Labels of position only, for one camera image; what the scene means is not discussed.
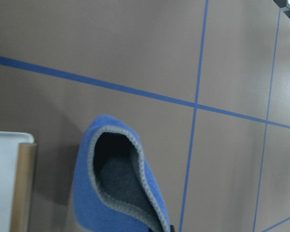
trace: white board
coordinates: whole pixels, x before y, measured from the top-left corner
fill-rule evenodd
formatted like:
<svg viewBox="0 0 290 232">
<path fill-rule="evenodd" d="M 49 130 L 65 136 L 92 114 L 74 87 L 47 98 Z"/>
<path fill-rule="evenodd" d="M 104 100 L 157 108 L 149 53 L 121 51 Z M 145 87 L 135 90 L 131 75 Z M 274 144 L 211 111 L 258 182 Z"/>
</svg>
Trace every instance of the white board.
<svg viewBox="0 0 290 232">
<path fill-rule="evenodd" d="M 33 143 L 28 133 L 0 131 L 0 232 L 10 230 L 19 143 Z"/>
</svg>

